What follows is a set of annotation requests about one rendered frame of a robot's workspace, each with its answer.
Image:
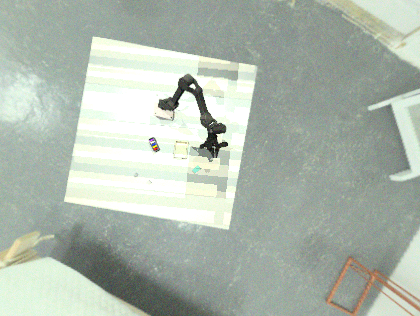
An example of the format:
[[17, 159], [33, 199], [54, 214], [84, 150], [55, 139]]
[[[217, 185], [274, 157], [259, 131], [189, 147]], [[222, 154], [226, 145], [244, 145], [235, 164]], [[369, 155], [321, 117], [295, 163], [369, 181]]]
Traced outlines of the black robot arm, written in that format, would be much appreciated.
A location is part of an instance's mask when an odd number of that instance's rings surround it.
[[[196, 89], [190, 87], [192, 84], [195, 86]], [[173, 97], [170, 96], [169, 98], [163, 100], [159, 99], [158, 108], [165, 111], [175, 110], [179, 107], [180, 104], [178, 101], [180, 100], [181, 96], [185, 91], [195, 96], [200, 111], [200, 122], [202, 126], [207, 128], [208, 135], [226, 133], [226, 125], [218, 123], [218, 121], [214, 119], [212, 115], [208, 112], [206, 102], [203, 96], [203, 89], [199, 86], [197, 80], [190, 74], [187, 74], [179, 79], [178, 88], [174, 93]], [[211, 139], [206, 138], [206, 141], [204, 142], [205, 148], [212, 147], [215, 144], [216, 141], [213, 137], [211, 137]]]

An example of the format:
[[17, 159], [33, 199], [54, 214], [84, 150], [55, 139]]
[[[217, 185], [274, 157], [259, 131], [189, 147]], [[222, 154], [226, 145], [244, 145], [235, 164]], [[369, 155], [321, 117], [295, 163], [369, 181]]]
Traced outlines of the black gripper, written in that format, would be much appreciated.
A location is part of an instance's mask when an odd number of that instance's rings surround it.
[[[217, 137], [218, 137], [218, 135], [217, 134], [214, 134], [214, 135], [208, 135], [208, 139], [211, 139], [211, 137], [213, 137], [214, 139], [215, 139], [215, 141], [216, 141], [216, 144], [215, 145], [213, 145], [212, 147], [207, 147], [207, 150], [209, 150], [210, 151], [210, 153], [211, 153], [211, 155], [212, 155], [212, 157], [213, 158], [217, 158], [217, 156], [218, 156], [218, 152], [219, 152], [219, 150], [220, 150], [220, 148], [221, 147], [227, 147], [228, 146], [228, 142], [221, 142], [221, 143], [219, 143], [218, 144], [218, 142], [217, 142]], [[205, 147], [205, 145], [204, 144], [200, 144], [200, 149], [204, 149], [204, 147]], [[215, 148], [214, 148], [215, 147]], [[214, 154], [214, 150], [215, 150], [215, 154]]]

